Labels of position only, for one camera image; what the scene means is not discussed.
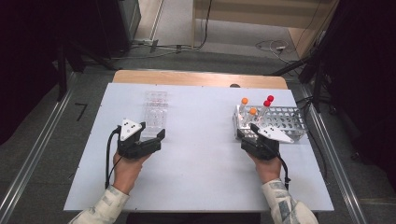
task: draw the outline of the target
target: hand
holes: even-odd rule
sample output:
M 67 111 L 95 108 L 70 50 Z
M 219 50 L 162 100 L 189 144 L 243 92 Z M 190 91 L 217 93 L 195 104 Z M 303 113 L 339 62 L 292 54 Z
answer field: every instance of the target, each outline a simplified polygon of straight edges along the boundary
M 270 161 L 262 161 L 249 153 L 248 155 L 256 164 L 256 171 L 259 173 L 259 178 L 262 180 L 263 184 L 280 177 L 280 168 L 282 166 L 280 159 L 275 157 Z
M 131 189 L 134 187 L 134 182 L 136 181 L 140 171 L 142 170 L 143 162 L 148 159 L 150 155 L 147 155 L 140 159 L 122 158 L 114 168 L 113 187 L 124 194 L 129 194 Z M 116 152 L 113 157 L 113 164 L 115 164 L 119 159 L 119 152 Z

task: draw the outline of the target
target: sleeve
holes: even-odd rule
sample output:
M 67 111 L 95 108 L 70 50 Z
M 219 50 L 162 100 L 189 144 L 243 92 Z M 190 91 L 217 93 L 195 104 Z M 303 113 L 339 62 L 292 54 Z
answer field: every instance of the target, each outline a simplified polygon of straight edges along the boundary
M 110 185 L 94 207 L 79 213 L 69 224 L 114 223 L 128 199 L 129 195 L 122 193 Z
M 280 179 L 262 185 L 262 192 L 277 223 L 318 223 L 311 210 L 302 202 L 294 201 Z

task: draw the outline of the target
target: red cap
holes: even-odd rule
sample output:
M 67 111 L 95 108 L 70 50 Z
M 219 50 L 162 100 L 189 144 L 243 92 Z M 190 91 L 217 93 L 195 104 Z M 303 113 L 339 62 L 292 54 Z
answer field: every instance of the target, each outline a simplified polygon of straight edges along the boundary
M 263 104 L 264 106 L 270 106 L 271 105 L 271 102 L 269 102 L 269 101 L 264 101 L 264 104 Z
M 273 96 L 273 95 L 269 95 L 269 96 L 267 97 L 267 101 L 273 102 L 273 101 L 274 101 L 274 96 Z

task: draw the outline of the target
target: orange cap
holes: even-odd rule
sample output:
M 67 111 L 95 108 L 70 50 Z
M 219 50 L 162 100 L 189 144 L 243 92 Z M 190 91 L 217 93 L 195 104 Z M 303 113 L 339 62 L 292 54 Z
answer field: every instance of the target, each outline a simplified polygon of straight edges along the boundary
M 248 103 L 248 98 L 246 98 L 246 97 L 242 98 L 241 103 L 242 103 L 243 105 L 246 105 L 246 104 Z
M 251 114 L 251 115 L 255 115 L 256 112 L 257 112 L 257 109 L 254 108 L 254 107 L 251 107 L 250 110 L 248 111 L 248 113 Z

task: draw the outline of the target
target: table surface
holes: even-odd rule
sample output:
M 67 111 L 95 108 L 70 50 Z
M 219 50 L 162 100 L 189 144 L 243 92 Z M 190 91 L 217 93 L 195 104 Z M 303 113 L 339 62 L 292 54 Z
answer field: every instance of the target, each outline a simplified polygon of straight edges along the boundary
M 120 71 L 115 75 L 115 82 L 121 81 L 119 74 L 125 81 L 126 74 L 139 77 L 142 74 L 153 76 L 156 72 Z M 208 74 L 158 72 L 160 78 L 149 81 L 157 83 L 164 77 L 179 80 L 182 75 L 198 76 L 207 81 Z M 239 83 L 250 78 L 216 76 L 237 76 Z M 227 86 L 229 83 L 221 80 L 219 84 Z M 254 163 L 233 136 L 233 109 L 242 97 L 258 104 L 268 94 L 275 96 L 274 105 L 295 106 L 289 90 L 111 83 L 64 210 L 85 209 L 103 194 L 107 138 L 123 118 L 141 121 L 146 91 L 167 92 L 166 137 L 162 149 L 145 162 L 125 211 L 260 212 L 269 209 Z M 111 153 L 114 153 L 115 138 L 111 146 Z M 332 202 L 307 136 L 295 144 L 281 144 L 280 152 L 290 170 L 293 197 L 314 211 L 332 211 Z

